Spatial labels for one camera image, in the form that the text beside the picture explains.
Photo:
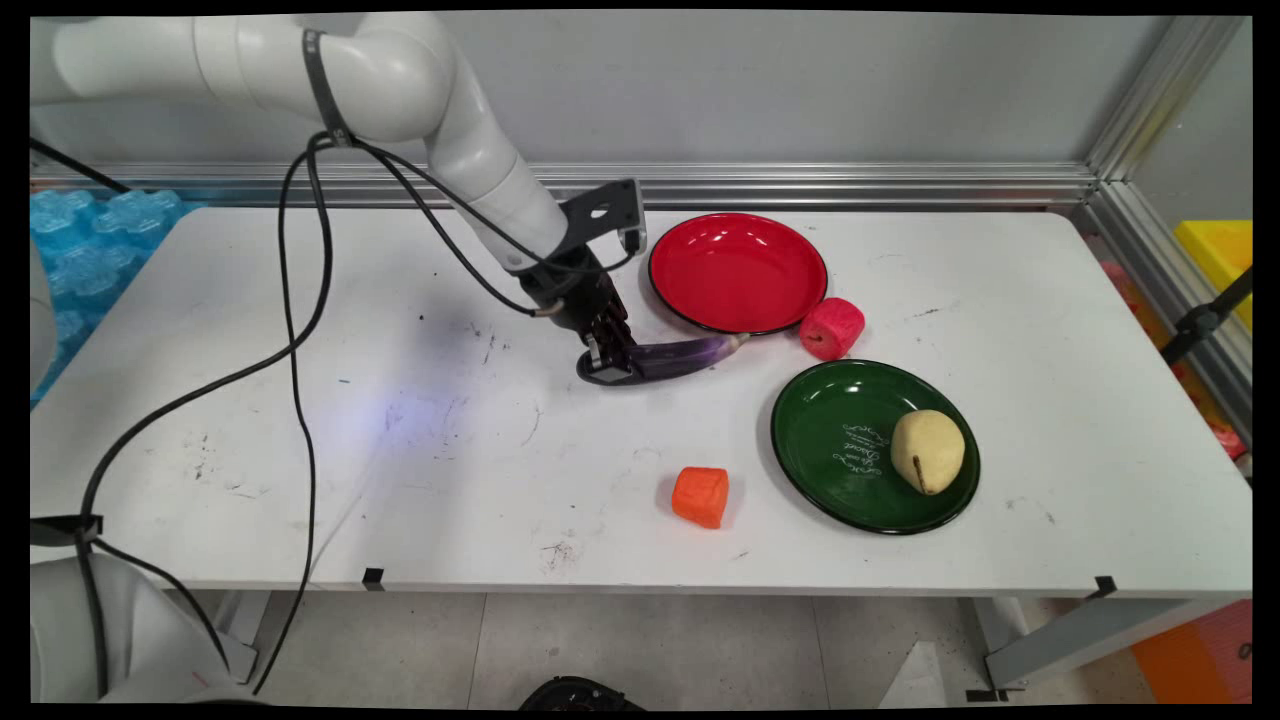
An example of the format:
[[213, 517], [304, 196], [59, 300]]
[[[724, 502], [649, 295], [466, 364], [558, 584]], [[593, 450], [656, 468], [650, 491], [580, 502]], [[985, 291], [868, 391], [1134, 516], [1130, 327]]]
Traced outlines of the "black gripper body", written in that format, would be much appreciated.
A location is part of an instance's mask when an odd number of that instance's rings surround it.
[[590, 249], [572, 249], [554, 258], [553, 263], [575, 272], [540, 264], [518, 273], [521, 288], [539, 307], [562, 302], [561, 310], [550, 316], [553, 324], [573, 332], [584, 342], [588, 333], [605, 336], [608, 316], [628, 319], [611, 275]]

